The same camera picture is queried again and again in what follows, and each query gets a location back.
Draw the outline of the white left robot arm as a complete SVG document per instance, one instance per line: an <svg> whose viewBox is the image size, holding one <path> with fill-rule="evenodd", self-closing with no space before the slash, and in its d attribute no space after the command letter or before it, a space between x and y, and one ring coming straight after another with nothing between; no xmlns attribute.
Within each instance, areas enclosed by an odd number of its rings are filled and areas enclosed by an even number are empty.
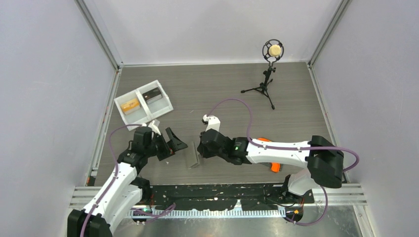
<svg viewBox="0 0 419 237"><path fill-rule="evenodd" d="M154 125L135 124L133 139L118 157L103 187L82 209L73 209L67 218L68 237L111 237L120 222L137 204L147 204L152 190L147 179L139 177L148 159L164 160L188 146L166 128L166 141Z"/></svg>

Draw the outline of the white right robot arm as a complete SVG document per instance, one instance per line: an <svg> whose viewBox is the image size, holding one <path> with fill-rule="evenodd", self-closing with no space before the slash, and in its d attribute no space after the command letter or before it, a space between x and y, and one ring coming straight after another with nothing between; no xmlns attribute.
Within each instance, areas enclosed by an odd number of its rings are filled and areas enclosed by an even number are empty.
<svg viewBox="0 0 419 237"><path fill-rule="evenodd" d="M282 187L284 200L291 203L317 186L331 189L342 186L343 152L318 135L309 141L278 143L229 138L209 129L201 133L197 151L203 158L219 157L234 165L279 163L300 167L301 171L289 175Z"/></svg>

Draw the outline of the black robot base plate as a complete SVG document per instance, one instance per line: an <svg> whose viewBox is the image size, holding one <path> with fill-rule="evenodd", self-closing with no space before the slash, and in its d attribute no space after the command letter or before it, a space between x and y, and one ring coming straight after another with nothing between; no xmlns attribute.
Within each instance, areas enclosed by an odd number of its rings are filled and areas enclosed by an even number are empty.
<svg viewBox="0 0 419 237"><path fill-rule="evenodd" d="M164 210L175 203L175 210L232 210L241 204L245 211L273 210L278 204L296 207L298 204L312 204L312 191L303 197L286 198L281 195L282 184L207 184L207 185L153 185L138 205L154 206Z"/></svg>

